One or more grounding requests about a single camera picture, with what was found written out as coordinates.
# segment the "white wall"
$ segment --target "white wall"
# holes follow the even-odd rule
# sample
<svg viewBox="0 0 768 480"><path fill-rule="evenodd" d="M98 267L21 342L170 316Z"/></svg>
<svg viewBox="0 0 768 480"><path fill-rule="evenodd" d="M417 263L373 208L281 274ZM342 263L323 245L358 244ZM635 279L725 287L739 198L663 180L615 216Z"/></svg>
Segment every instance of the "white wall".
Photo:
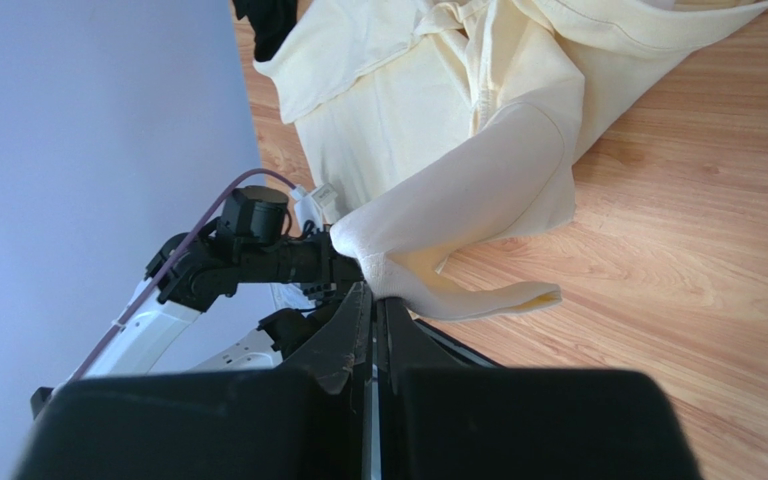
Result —
<svg viewBox="0 0 768 480"><path fill-rule="evenodd" d="M226 0L0 1L0 478L35 388L70 374L160 245L258 164ZM244 286L161 369L272 310Z"/></svg>

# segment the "wooden floor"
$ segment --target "wooden floor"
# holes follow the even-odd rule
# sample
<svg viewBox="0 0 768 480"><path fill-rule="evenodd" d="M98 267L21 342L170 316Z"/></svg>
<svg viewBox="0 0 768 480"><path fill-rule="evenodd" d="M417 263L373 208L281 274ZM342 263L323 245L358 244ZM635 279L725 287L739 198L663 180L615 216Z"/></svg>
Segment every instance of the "wooden floor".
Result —
<svg viewBox="0 0 768 480"><path fill-rule="evenodd" d="M247 23L236 32L263 164L310 186L274 87L251 67ZM671 72L574 173L573 224L446 267L477 288L556 282L564 303L441 328L510 365L644 371L706 478L768 480L768 13Z"/></svg>

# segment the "pale yellow cloth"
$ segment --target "pale yellow cloth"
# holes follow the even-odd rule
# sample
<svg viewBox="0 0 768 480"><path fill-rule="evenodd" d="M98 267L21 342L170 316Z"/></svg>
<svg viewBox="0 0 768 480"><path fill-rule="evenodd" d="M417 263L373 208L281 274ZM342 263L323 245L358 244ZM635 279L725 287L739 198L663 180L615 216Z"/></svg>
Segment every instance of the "pale yellow cloth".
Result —
<svg viewBox="0 0 768 480"><path fill-rule="evenodd" d="M766 8L316 0L256 68L274 80L315 182L341 195L337 250L378 297L462 320L560 301L553 284L467 292L435 269L465 245L569 222L574 162L689 53Z"/></svg>

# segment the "cable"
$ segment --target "cable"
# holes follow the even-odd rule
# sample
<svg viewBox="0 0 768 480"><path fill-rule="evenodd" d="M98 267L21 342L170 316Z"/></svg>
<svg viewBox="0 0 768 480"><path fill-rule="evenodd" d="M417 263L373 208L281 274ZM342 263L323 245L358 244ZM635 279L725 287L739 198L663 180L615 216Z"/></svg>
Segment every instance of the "cable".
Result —
<svg viewBox="0 0 768 480"><path fill-rule="evenodd" d="M204 228L204 226L209 221L210 217L212 217L212 215L216 212L216 210L218 210L218 207L221 206L222 202L224 202L224 199L230 196L230 194L233 192L233 189L239 186L240 183L244 182L248 178L257 174L270 175L280 180L284 184L286 184L290 189L295 188L295 184L293 184L288 178L284 177L283 175L275 171L269 170L267 168L254 168L254 169L248 170L242 175L239 175L239 177L237 177L236 180L233 180L232 182L230 182L230 185L228 185L227 188L225 188L224 191L221 192L221 195L219 195L218 198L215 199L215 201L212 203L212 205L209 207L206 213L201 217L200 220L198 220L198 223L195 224L194 228L192 228L192 230L186 235L186 238L184 238L183 241L180 242L180 245L177 246L177 248L174 250L174 253L171 254L171 256L168 258L165 264L162 265L162 268L160 268L159 271L156 272L156 275L153 276L153 280L150 281L150 283L147 285L147 288L145 288L141 292L141 294L139 294L139 296L136 297L136 299L133 300L133 302L127 306L127 309L124 310L124 313L121 314L121 317L118 319L118 321L115 322L112 325L112 327L109 328L109 331L107 331L106 334L103 335L103 338L101 338L100 341L97 342L97 345L94 346L94 348L85 358L85 360L83 360L82 364L79 365L79 368L77 368L76 371L73 372L73 375L71 375L70 379L68 380L68 383L82 378L85 375L85 372L87 372L88 369L91 368L92 365L94 365L94 362L97 360L100 354L103 353L103 350L105 350L106 347L109 346L110 343L112 343L112 340L115 338L115 335L117 335L118 332L121 331L123 326L130 321L130 318L132 318L133 314L135 314L135 312L137 312L138 309L141 308L141 306L144 304L144 302L147 301L147 299L153 294L153 290L155 290L157 285L159 285L159 282L161 282L162 279L165 278L165 274L168 273L168 270L170 270L171 267L175 263L177 263L177 260L179 260L180 257L182 257L184 253L186 253L186 249L189 248L189 245L192 243L195 237L198 236L198 233L201 231L202 228Z"/></svg>
<svg viewBox="0 0 768 480"><path fill-rule="evenodd" d="M283 232L284 237L289 235L289 231L292 230L292 214L289 213L289 210L286 211L286 218L289 220L289 225L286 226L286 231Z"/></svg>
<svg viewBox="0 0 768 480"><path fill-rule="evenodd" d="M313 220L307 220L304 222L304 228L301 230L301 236L297 237L296 240L305 240L310 235L316 233L316 230L316 222Z"/></svg>

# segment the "yellow shirt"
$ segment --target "yellow shirt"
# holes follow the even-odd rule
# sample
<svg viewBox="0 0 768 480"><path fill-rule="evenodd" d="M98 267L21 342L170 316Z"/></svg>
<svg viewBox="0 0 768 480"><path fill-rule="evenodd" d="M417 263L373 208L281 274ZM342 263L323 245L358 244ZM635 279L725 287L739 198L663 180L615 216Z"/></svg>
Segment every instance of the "yellow shirt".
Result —
<svg viewBox="0 0 768 480"><path fill-rule="evenodd" d="M468 292L453 251L569 222L571 166L691 52L768 0L316 0L275 82L317 184L345 215L334 245L378 297L463 320L558 303L557 285Z"/></svg>

